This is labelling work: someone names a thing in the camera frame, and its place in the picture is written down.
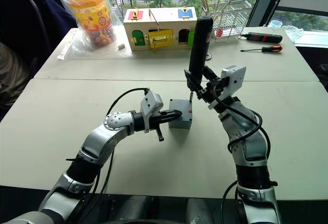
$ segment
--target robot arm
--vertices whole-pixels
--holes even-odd
[[[204,67],[203,75],[209,80],[203,88],[190,71],[185,70],[188,87],[197,93],[198,99],[209,103],[209,109],[219,113],[219,119],[229,136],[231,151],[238,178],[236,203],[239,223],[281,224],[274,187],[267,168],[267,145],[259,131],[254,131],[256,122],[253,111],[247,109],[232,95],[241,87],[246,67],[231,66],[223,69],[221,78]]]
[[[94,179],[118,142],[142,130],[145,133],[156,130],[159,140],[162,141],[159,124],[181,116],[181,112],[177,110],[160,111],[162,107],[160,96],[148,91],[141,101],[140,113],[130,111],[107,115],[104,122],[87,136],[71,166],[60,176],[42,201],[39,210],[26,213],[7,223],[77,223]]]

